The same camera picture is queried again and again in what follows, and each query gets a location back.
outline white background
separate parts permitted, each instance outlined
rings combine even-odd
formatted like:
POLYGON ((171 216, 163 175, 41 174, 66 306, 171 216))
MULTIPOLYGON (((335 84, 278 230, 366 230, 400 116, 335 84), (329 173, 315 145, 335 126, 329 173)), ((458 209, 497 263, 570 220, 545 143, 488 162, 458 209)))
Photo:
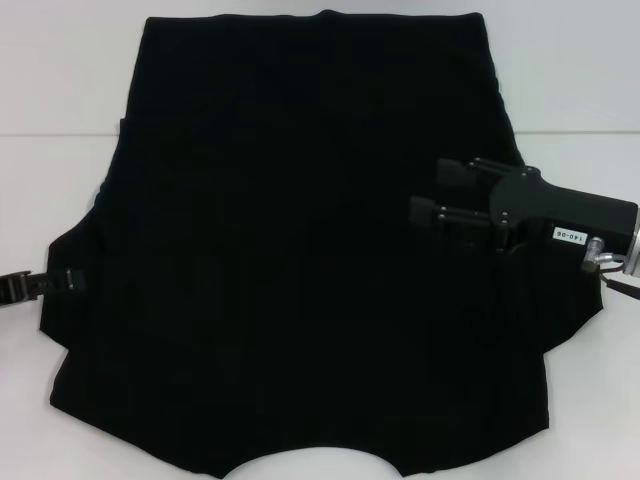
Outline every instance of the white background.
MULTIPOLYGON (((526 162, 552 183, 640 203, 637 2, 0 0, 0 274, 42 271, 47 245, 90 207, 147 17, 325 8, 483 13, 526 162)), ((606 310, 547 355, 551 429, 429 478, 640 478, 640 302, 604 295, 606 310)), ((0 310, 0 479, 194 478, 48 405, 65 350, 38 332, 40 308, 0 310)), ((400 477, 376 457, 327 448, 259 459, 228 478, 400 477)))

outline robotic arm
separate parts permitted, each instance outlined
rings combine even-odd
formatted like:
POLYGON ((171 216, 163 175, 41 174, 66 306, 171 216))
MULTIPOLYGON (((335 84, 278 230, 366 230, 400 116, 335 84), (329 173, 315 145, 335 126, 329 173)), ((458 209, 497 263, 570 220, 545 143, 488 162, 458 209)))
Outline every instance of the robotic arm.
MULTIPOLYGON (((508 253, 518 245, 544 242, 550 248, 582 252, 582 269, 620 263, 622 271, 640 277, 638 205, 556 187, 540 170, 476 158, 468 163, 441 159, 438 183, 488 192, 488 211, 448 208, 412 197, 410 221, 436 231, 455 231, 468 246, 508 253)), ((640 299, 640 290, 606 279, 607 286, 640 299)))

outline label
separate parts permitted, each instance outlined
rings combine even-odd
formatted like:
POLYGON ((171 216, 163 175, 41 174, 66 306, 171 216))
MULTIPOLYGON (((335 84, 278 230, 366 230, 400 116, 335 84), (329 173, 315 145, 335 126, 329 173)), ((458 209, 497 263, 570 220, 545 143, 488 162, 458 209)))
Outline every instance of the label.
POLYGON ((587 243, 586 233, 567 230, 566 228, 560 227, 553 229, 553 238, 556 240, 562 240, 563 242, 576 243, 578 245, 585 245, 587 243))

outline black shorts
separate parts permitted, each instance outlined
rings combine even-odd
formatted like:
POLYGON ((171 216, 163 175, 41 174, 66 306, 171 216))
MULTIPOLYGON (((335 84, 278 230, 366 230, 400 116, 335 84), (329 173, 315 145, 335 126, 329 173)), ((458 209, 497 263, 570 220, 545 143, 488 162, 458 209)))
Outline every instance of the black shorts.
POLYGON ((478 156, 523 163, 479 14, 149 19, 108 176, 50 248, 88 285, 45 300, 52 405, 216 477, 315 446, 431 472, 547 428, 543 353, 599 282, 409 226, 413 195, 483 207, 435 180, 478 156))

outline waistband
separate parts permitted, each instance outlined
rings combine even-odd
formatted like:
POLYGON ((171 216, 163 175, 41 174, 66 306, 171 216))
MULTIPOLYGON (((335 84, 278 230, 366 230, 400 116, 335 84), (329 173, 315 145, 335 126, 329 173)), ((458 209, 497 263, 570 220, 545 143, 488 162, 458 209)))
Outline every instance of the waistband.
POLYGON ((150 18, 127 117, 207 118, 239 103, 294 114, 428 112, 442 96, 464 101, 470 84, 491 87, 495 102, 480 14, 150 18))

